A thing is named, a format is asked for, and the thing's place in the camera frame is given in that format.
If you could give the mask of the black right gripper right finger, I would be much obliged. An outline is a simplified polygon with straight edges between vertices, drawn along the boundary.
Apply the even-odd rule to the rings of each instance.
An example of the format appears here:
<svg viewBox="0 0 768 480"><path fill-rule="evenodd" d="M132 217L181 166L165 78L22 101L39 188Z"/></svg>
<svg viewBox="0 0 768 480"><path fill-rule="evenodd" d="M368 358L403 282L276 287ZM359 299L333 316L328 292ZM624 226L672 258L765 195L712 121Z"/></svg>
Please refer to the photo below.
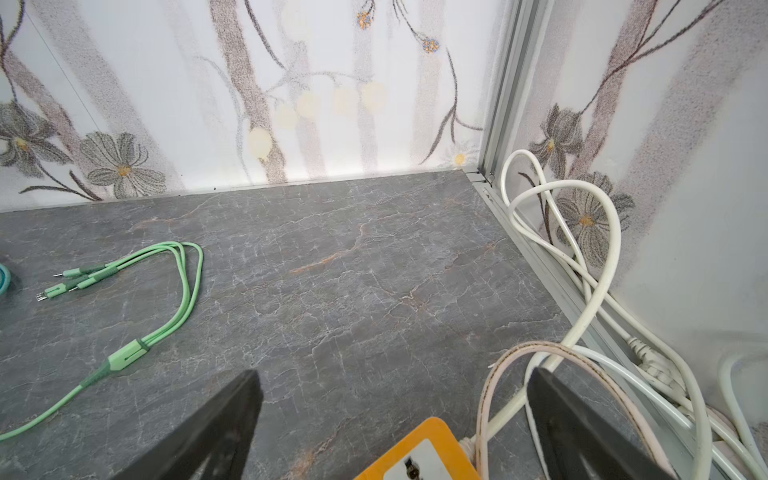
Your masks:
<svg viewBox="0 0 768 480"><path fill-rule="evenodd" d="M551 372L536 368L526 387L551 479L669 479Z"/></svg>

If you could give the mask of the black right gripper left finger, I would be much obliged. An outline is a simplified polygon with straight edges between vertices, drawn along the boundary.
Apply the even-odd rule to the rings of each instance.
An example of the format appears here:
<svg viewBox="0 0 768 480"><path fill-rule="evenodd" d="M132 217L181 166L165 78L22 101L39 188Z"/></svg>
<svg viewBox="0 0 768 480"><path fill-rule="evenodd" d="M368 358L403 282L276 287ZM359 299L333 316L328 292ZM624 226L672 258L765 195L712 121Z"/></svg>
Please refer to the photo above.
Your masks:
<svg viewBox="0 0 768 480"><path fill-rule="evenodd" d="M240 479L264 394L255 369L242 371L117 479Z"/></svg>

